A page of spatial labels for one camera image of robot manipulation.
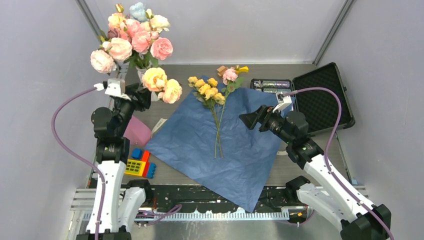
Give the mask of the cream satin ribbon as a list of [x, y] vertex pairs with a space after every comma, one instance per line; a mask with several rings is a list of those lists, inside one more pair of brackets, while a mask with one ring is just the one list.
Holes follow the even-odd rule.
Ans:
[[152, 135], [156, 133], [166, 121], [167, 121], [166, 118], [160, 118], [160, 120], [154, 125], [154, 127], [151, 130]]

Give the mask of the yellow flower stems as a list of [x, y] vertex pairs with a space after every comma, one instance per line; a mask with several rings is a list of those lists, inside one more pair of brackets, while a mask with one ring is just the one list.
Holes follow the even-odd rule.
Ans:
[[221, 143], [221, 115], [224, 110], [226, 97], [218, 89], [218, 81], [211, 77], [207, 80], [190, 76], [188, 78], [188, 86], [193, 89], [193, 95], [202, 105], [211, 112], [216, 126], [216, 138], [214, 147], [214, 156], [218, 153], [221, 158], [224, 157]]

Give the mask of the dark blue wrapping paper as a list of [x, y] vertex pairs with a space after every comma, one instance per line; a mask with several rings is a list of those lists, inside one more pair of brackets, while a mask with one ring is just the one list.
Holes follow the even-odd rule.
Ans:
[[250, 130], [241, 114], [275, 106], [274, 94], [241, 87], [231, 93], [217, 117], [196, 99], [192, 88], [146, 145], [159, 160], [195, 182], [253, 212], [265, 186], [280, 138]]

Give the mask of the light pink flower stem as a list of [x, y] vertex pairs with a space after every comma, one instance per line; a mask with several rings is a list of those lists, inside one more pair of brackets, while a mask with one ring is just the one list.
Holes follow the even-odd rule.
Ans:
[[125, 62], [132, 54], [133, 46], [128, 40], [113, 37], [90, 54], [90, 64], [97, 72], [109, 74], [118, 68], [118, 62]]

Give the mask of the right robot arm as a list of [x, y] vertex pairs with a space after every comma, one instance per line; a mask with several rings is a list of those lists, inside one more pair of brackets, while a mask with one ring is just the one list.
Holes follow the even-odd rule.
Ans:
[[260, 124], [260, 132], [271, 131], [287, 143], [289, 158], [323, 188], [320, 190], [299, 176], [285, 184], [288, 203], [312, 207], [334, 225], [343, 240], [394, 239], [390, 231], [391, 211], [384, 204], [375, 205], [333, 167], [324, 151], [309, 137], [309, 125], [303, 113], [290, 111], [282, 117], [271, 106], [261, 105], [239, 118], [248, 129]]

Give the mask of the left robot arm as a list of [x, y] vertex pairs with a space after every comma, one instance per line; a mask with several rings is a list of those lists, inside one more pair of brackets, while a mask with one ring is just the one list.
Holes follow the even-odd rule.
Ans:
[[139, 83], [125, 87], [124, 97], [113, 96], [113, 107], [99, 107], [91, 115], [96, 138], [97, 181], [92, 213], [78, 240], [130, 240], [131, 229], [140, 207], [153, 202], [149, 183], [131, 183], [121, 192], [130, 141], [124, 136], [134, 111], [150, 108], [151, 92]]

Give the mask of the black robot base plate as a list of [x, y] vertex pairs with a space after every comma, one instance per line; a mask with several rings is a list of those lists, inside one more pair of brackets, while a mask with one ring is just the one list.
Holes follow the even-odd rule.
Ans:
[[[234, 213], [239, 209], [248, 212], [241, 204], [234, 203], [201, 185], [151, 185], [141, 207], [165, 213], [176, 205], [182, 205], [180, 213]], [[300, 207], [304, 210], [306, 205], [290, 196], [284, 186], [266, 185], [254, 204], [253, 212], [277, 213], [283, 207]]]

